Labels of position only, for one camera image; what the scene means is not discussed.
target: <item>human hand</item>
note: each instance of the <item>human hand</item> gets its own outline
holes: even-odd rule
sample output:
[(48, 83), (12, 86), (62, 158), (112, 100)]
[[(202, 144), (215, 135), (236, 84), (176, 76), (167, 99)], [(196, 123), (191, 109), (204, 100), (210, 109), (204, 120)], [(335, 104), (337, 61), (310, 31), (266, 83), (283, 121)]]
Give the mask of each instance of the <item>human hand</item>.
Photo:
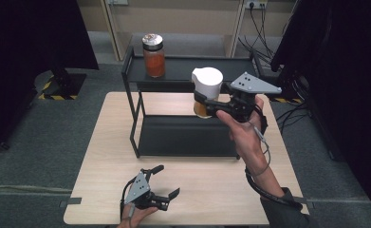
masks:
[[(264, 102), (255, 96), (255, 103), (263, 109)], [(235, 141), (235, 150), (244, 160), (250, 173), (255, 176), (265, 171), (268, 166), (266, 158), (262, 152), (260, 138), (254, 130), (254, 126), (261, 130), (261, 118), (256, 111), (250, 114), (250, 120), (245, 123), (236, 121), (230, 114), (218, 110), (218, 119), (230, 128), (230, 139)]]
[(140, 222), (148, 217), (149, 215), (158, 211), (157, 207), (148, 207), (146, 209), (140, 210), (139, 208), (135, 208), (135, 211), (131, 218), (129, 218), (129, 214), (131, 211), (131, 207), (135, 206), (133, 203), (128, 203), (123, 207), (122, 219), (121, 223), (118, 226), (119, 228), (135, 228), (138, 227)]

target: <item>lower shelf tray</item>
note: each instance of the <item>lower shelf tray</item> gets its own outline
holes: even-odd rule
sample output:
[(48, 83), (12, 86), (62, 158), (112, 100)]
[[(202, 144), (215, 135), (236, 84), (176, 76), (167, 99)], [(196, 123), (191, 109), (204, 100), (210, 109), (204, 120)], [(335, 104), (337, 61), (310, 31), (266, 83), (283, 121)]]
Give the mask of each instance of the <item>lower shelf tray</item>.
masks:
[(229, 138), (229, 128), (217, 118), (197, 116), (145, 116), (139, 155), (239, 159)]

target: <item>wooden table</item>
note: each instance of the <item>wooden table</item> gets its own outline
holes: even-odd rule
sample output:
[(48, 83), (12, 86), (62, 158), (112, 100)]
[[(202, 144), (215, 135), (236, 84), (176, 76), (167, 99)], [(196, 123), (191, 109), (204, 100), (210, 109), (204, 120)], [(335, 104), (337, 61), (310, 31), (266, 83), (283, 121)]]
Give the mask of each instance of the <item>wooden table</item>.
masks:
[[(269, 122), (265, 137), (270, 146), (271, 168), (282, 186), (301, 197), (269, 100), (261, 97)], [(193, 94), (143, 93), (143, 99), (150, 114), (194, 114)], [(180, 193), (170, 203), (168, 211), (158, 211), (142, 224), (268, 224), (258, 194), (247, 183), (242, 160), (145, 156), (137, 159), (129, 141), (132, 122), (126, 94), (108, 93), (71, 195), (72, 199), (81, 198), (82, 201), (67, 205), (64, 216), (67, 224), (120, 223), (123, 187), (141, 168), (150, 169), (159, 164), (165, 169), (151, 177), (152, 191), (167, 197), (180, 187)]]

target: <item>jar with red contents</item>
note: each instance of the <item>jar with red contents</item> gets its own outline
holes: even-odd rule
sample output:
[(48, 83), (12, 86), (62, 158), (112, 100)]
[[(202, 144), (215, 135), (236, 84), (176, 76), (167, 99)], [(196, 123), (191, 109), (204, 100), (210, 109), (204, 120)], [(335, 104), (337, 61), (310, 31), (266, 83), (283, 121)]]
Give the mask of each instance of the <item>jar with red contents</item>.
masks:
[(157, 34), (147, 34), (142, 38), (142, 42), (147, 74), (154, 78), (161, 77), (165, 73), (162, 37)]

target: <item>metal lid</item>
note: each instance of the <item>metal lid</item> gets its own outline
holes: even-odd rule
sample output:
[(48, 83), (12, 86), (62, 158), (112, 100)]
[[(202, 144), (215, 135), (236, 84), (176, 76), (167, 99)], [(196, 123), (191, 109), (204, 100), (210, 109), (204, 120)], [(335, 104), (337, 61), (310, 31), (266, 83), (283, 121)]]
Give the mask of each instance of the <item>metal lid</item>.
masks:
[(157, 34), (147, 34), (141, 39), (143, 48), (146, 50), (156, 51), (162, 49), (162, 37)]

